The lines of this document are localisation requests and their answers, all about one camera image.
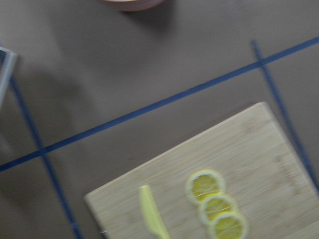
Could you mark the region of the lemon slice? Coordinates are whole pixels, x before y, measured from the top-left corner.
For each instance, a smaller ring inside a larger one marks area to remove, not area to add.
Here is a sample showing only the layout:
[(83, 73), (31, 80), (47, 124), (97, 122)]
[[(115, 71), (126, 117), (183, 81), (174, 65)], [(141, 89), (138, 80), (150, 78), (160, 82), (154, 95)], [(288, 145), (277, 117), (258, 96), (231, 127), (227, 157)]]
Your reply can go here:
[(194, 172), (185, 183), (186, 196), (196, 205), (210, 194), (225, 192), (225, 179), (219, 172), (212, 169), (202, 169)]
[(213, 193), (200, 202), (198, 214), (201, 222), (206, 225), (220, 213), (237, 210), (238, 203), (232, 196), (226, 193)]
[(207, 226), (211, 239), (246, 239), (248, 232), (248, 220), (234, 211), (218, 214)]

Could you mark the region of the yellow plastic knife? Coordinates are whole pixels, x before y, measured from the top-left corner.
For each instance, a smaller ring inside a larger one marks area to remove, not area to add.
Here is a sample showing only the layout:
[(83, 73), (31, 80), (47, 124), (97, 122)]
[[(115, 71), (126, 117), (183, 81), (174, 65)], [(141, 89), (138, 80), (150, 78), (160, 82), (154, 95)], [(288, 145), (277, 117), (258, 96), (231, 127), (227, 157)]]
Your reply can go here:
[(158, 239), (170, 239), (149, 185), (139, 189), (140, 210), (149, 233)]

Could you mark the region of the pink bowl with ice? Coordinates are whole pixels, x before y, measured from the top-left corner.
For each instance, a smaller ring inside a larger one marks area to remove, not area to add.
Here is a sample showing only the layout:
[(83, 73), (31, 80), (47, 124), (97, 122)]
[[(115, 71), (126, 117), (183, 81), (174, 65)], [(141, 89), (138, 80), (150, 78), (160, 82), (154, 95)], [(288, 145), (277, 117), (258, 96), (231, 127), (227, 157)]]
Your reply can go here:
[(112, 9), (125, 12), (150, 9), (164, 2), (164, 0), (103, 0)]

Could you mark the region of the bamboo cutting board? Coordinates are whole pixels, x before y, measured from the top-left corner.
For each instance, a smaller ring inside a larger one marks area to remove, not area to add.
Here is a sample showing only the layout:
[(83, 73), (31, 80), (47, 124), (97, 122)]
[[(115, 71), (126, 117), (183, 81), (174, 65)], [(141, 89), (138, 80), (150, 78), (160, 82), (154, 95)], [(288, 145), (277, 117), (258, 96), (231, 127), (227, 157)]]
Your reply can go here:
[(206, 239), (188, 177), (219, 172), (248, 220), (250, 239), (316, 239), (319, 196), (267, 103), (257, 103), (85, 196), (110, 239), (151, 239), (139, 204), (149, 185), (173, 239)]

